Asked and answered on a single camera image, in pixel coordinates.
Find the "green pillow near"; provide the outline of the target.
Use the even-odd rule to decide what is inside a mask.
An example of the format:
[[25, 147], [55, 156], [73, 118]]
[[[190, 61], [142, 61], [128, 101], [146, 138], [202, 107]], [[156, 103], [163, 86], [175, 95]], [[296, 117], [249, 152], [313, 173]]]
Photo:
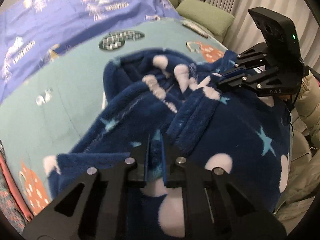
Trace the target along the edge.
[[176, 11], [182, 17], [199, 23], [217, 36], [223, 36], [234, 21], [232, 14], [199, 0], [183, 0]]

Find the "beige curtain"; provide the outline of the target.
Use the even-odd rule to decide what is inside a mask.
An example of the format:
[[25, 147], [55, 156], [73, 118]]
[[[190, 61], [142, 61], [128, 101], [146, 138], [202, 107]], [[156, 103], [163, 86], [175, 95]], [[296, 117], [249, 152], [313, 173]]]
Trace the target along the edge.
[[290, 18], [295, 25], [305, 64], [319, 71], [319, 25], [304, 0], [199, 0], [234, 16], [223, 36], [217, 36], [228, 49], [237, 53], [263, 42], [248, 9], [264, 7]]

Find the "beige padded jacket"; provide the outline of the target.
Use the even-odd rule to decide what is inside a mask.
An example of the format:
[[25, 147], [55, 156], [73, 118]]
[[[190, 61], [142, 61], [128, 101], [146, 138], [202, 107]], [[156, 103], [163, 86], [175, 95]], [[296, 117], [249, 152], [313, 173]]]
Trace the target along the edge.
[[292, 117], [289, 178], [274, 212], [287, 234], [303, 219], [319, 190], [319, 82], [312, 73], [303, 78]]

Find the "navy fleece mickey pajama top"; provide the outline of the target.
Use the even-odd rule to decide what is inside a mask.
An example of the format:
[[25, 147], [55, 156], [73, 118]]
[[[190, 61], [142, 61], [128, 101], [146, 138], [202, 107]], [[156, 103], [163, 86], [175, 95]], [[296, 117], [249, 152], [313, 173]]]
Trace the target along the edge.
[[195, 64], [172, 50], [150, 49], [110, 61], [104, 70], [107, 107], [69, 153], [47, 170], [57, 197], [89, 167], [110, 168], [150, 138], [148, 183], [129, 195], [127, 239], [184, 239], [181, 189], [162, 178], [163, 135], [191, 163], [223, 168], [250, 200], [269, 212], [287, 185], [290, 114], [278, 98], [216, 85], [232, 68], [227, 51]]

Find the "folded floral pink cloth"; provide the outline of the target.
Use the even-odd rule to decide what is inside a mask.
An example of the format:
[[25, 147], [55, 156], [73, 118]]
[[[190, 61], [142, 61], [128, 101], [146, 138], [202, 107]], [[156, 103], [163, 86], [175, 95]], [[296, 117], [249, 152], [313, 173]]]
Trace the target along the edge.
[[1, 143], [1, 211], [13, 228], [21, 235], [33, 219], [6, 163], [5, 150]]

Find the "purple tree print sheet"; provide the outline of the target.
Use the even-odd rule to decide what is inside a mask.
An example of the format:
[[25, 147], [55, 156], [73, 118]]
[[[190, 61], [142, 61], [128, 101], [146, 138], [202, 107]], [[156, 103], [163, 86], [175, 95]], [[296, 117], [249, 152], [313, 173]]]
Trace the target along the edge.
[[169, 0], [20, 0], [1, 13], [1, 99], [54, 58], [106, 31], [179, 18]]

